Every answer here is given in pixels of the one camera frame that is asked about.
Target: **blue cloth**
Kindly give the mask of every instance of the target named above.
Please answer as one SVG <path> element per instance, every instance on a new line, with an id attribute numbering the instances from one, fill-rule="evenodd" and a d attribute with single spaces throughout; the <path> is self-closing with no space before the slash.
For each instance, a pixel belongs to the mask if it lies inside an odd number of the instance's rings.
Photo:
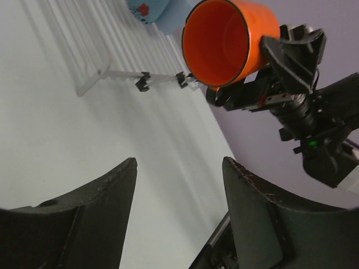
<path id="1" fill-rule="evenodd" d="M 126 0 L 131 13 L 143 24 L 157 20 L 166 8 L 169 0 Z"/>
<path id="2" fill-rule="evenodd" d="M 156 20 L 157 27 L 165 34 L 172 34 L 185 25 L 187 16 L 195 7 L 194 0 L 171 0 L 163 13 Z"/>

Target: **black plastic part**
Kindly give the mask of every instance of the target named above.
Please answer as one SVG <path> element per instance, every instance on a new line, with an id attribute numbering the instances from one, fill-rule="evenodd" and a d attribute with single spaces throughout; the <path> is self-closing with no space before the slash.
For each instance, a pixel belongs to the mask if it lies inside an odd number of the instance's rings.
<path id="1" fill-rule="evenodd" d="M 291 31 L 290 31 L 288 25 L 282 25 L 280 27 L 280 38 L 283 38 L 286 40 L 293 40 Z"/>
<path id="2" fill-rule="evenodd" d="M 302 147 L 296 147 L 295 149 L 293 149 L 295 154 L 299 154 L 302 153 Z"/>
<path id="3" fill-rule="evenodd" d="M 220 88 L 217 92 L 208 87 L 206 91 L 206 101 L 213 106 L 223 106 L 229 99 L 238 100 L 238 98 L 234 96 L 238 97 L 244 90 L 242 88 L 244 81 L 245 80 L 241 80 L 227 87 Z"/>
<path id="4" fill-rule="evenodd" d="M 295 140 L 306 139 L 317 129 L 317 110 L 312 107 L 308 95 L 297 95 L 294 101 L 272 108 L 270 112 Z"/>
<path id="5" fill-rule="evenodd" d="M 38 207 L 0 210 L 1 269 L 118 269 L 137 163 Z"/>
<path id="6" fill-rule="evenodd" d="M 235 269 L 237 265 L 236 247 L 227 213 L 189 269 Z"/>
<path id="7" fill-rule="evenodd" d="M 287 93 L 308 94 L 323 57 L 326 37 L 322 30 L 316 30 L 298 38 L 286 40 L 264 36 L 261 41 L 262 53 Z"/>
<path id="8" fill-rule="evenodd" d="M 289 133 L 286 129 L 282 128 L 279 130 L 280 139 L 282 141 L 290 141 L 294 139 L 294 137 Z"/>
<path id="9" fill-rule="evenodd" d="M 359 73 L 354 73 L 316 93 L 328 116 L 344 122 L 350 129 L 359 128 Z"/>
<path id="10" fill-rule="evenodd" d="M 336 188 L 358 165 L 358 160 L 352 153 L 352 147 L 341 144 L 334 154 L 322 146 L 309 150 L 301 147 L 304 171 L 316 180 Z"/>
<path id="11" fill-rule="evenodd" d="M 188 86 L 188 83 L 185 82 L 186 76 L 183 72 L 176 74 L 176 77 L 177 77 L 177 82 L 178 82 L 179 86 L 181 87 L 181 89 L 184 89 L 185 87 Z"/>
<path id="12" fill-rule="evenodd" d="M 223 178 L 238 268 L 359 268 L 359 208 L 299 197 L 231 158 Z"/>
<path id="13" fill-rule="evenodd" d="M 151 76 L 149 72 L 142 72 L 142 74 L 144 74 L 144 76 L 136 82 L 136 86 L 141 92 L 146 92 L 150 89 L 146 85 L 147 81 L 151 78 Z"/>

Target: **light purple wall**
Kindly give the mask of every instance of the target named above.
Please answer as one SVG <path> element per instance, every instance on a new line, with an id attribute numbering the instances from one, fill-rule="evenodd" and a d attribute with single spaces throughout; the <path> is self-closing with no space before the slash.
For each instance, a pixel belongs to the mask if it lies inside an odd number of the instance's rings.
<path id="1" fill-rule="evenodd" d="M 280 24 L 323 28 L 328 37 L 318 87 L 359 71 L 359 1 L 256 0 L 270 7 Z M 308 177 L 298 142 L 280 141 L 279 122 L 268 112 L 227 112 L 214 108 L 217 121 L 238 162 L 257 175 L 300 196 L 335 206 L 359 205 L 359 196 L 330 189 Z M 359 141 L 359 133 L 352 138 Z"/>

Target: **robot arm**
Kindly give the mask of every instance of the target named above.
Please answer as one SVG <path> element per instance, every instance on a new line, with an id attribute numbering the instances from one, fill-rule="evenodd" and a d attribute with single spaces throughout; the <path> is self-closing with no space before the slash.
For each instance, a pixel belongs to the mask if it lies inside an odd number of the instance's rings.
<path id="1" fill-rule="evenodd" d="M 294 153 L 302 154 L 306 173 L 335 188 L 359 164 L 357 146 L 347 139 L 359 128 L 359 73 L 317 90 L 324 32 L 305 25 L 280 29 L 280 39 L 262 37 L 269 64 L 254 81 L 208 89 L 207 101 L 228 111 L 269 110 L 283 125 L 282 141 L 300 141 Z"/>

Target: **green led light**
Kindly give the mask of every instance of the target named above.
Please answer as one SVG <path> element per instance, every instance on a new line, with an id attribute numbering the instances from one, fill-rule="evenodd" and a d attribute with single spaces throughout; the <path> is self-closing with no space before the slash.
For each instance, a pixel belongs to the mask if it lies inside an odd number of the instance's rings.
<path id="1" fill-rule="evenodd" d="M 309 142 L 309 146 L 311 147 L 318 147 L 318 144 L 319 144 L 318 140 L 313 140 Z"/>

